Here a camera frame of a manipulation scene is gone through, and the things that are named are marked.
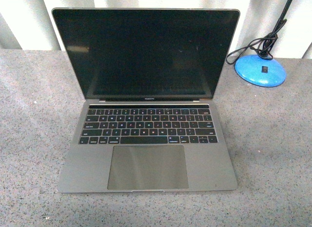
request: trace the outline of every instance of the desk lamp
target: desk lamp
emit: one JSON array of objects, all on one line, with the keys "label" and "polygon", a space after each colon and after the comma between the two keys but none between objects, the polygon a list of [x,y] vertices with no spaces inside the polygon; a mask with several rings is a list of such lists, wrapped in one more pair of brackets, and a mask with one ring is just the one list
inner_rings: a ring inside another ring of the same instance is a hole
[{"label": "desk lamp", "polygon": [[[261,87],[276,87],[285,81],[287,76],[286,72],[281,64],[273,59],[270,51],[278,39],[277,32],[282,29],[287,21],[284,17],[291,2],[292,0],[287,0],[283,12],[271,33],[267,34],[263,38],[256,38],[246,47],[242,47],[228,54],[226,62],[230,65],[235,64],[237,74],[249,83]],[[254,50],[257,55],[242,57],[248,48]],[[239,54],[239,56],[233,62],[229,62],[229,56],[240,50],[243,51]]]}]

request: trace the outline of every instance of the laptop lid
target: laptop lid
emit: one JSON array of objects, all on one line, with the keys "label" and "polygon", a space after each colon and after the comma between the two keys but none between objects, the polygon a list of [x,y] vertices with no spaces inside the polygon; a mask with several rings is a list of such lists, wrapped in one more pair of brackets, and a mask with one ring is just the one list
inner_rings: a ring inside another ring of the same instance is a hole
[{"label": "laptop lid", "polygon": [[86,99],[211,99],[237,10],[52,11]]}]

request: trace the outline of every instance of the keyboard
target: keyboard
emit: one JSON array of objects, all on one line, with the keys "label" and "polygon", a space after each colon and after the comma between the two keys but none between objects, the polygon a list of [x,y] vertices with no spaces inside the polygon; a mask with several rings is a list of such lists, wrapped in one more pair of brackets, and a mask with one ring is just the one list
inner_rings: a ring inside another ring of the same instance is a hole
[{"label": "keyboard", "polygon": [[79,144],[217,142],[209,105],[91,105],[79,139]]}]

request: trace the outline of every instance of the background curtain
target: background curtain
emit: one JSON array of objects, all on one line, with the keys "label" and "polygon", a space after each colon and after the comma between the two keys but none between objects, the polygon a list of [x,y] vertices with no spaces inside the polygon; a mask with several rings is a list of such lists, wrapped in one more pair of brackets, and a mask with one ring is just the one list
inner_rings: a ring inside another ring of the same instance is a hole
[{"label": "background curtain", "polygon": [[[64,50],[55,30],[55,7],[235,8],[240,20],[230,51],[263,37],[275,26],[287,0],[0,0],[0,48]],[[293,0],[278,33],[275,57],[312,58],[312,0]]]}]

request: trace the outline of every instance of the laptop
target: laptop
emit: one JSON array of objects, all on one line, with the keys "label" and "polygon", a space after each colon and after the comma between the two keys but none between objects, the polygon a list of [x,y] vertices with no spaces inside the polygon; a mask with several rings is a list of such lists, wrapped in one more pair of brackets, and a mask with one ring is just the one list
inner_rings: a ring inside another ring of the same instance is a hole
[{"label": "laptop", "polygon": [[237,188],[213,96],[239,11],[52,14],[86,100],[59,192]]}]

